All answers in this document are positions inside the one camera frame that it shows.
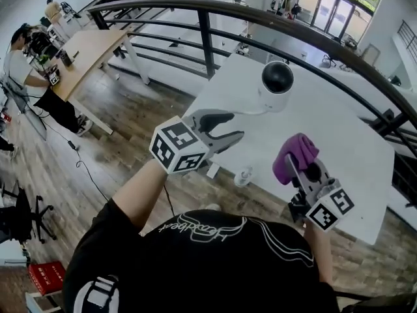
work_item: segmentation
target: person in white shirt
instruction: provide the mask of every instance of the person in white shirt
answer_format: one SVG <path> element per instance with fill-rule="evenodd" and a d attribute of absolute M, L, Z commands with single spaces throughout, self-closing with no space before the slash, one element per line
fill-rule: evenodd
<path fill-rule="evenodd" d="M 76 117 L 75 109 L 69 102 L 63 101 L 50 88 L 49 81 L 45 80 L 34 69 L 23 55 L 22 49 L 28 39 L 25 27 L 20 27 L 12 36 L 10 51 L 5 57 L 5 74 L 15 84 L 25 88 L 29 103 L 48 112 L 56 122 L 69 131 L 83 135 L 93 123 L 82 116 Z"/>

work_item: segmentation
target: black dome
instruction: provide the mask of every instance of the black dome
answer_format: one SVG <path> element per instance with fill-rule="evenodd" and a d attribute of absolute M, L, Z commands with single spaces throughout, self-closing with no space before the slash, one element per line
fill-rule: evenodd
<path fill-rule="evenodd" d="M 287 64 L 281 61 L 274 61 L 264 67 L 262 82 L 271 93 L 285 93 L 293 86 L 293 71 Z"/>

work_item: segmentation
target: table leg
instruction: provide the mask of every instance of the table leg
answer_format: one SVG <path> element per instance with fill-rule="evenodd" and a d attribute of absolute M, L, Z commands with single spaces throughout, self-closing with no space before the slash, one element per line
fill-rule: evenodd
<path fill-rule="evenodd" d="M 71 97 L 68 100 L 76 109 L 78 109 L 81 113 L 86 115 L 89 119 L 93 121 L 95 125 L 102 128 L 104 131 L 106 131 L 108 134 L 112 134 L 113 130 L 109 128 L 107 124 L 102 122 L 95 114 L 93 114 L 90 110 L 88 110 L 85 106 L 83 106 L 81 103 L 79 103 L 74 97 Z"/>
<path fill-rule="evenodd" d="M 139 72 L 139 75 L 141 76 L 143 82 L 145 85 L 147 85 L 150 80 L 148 78 L 148 75 L 145 73 L 145 69 L 143 68 L 143 64 L 139 60 L 139 57 L 136 55 L 135 49 L 133 49 L 132 44 L 129 41 L 129 38 L 126 37 L 126 39 L 123 41 L 124 47 L 126 48 L 126 51 L 129 53 L 129 56 L 133 62 L 133 64 L 136 67 L 136 70 Z"/>

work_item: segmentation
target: glass door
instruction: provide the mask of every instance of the glass door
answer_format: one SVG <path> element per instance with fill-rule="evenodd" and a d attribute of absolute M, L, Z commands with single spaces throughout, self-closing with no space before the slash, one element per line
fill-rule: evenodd
<path fill-rule="evenodd" d="M 328 22 L 333 14 L 334 7 L 338 0 L 320 0 L 316 16 L 313 21 L 313 26 L 326 32 Z"/>
<path fill-rule="evenodd" d="M 332 36 L 339 37 L 343 28 L 345 27 L 345 24 L 352 11 L 352 8 L 352 4 L 348 3 L 345 0 L 339 0 L 338 6 L 336 7 L 336 11 L 332 16 L 332 21 L 330 22 L 330 26 L 327 30 L 327 33 L 329 33 Z"/>

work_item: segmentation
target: spherical camera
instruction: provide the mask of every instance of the spherical camera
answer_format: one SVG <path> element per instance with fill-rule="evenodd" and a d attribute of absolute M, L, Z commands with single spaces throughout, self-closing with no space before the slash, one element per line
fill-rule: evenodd
<path fill-rule="evenodd" d="M 287 105 L 294 83 L 293 71 L 281 61 L 266 64 L 258 86 L 259 102 L 269 112 L 280 112 Z"/>

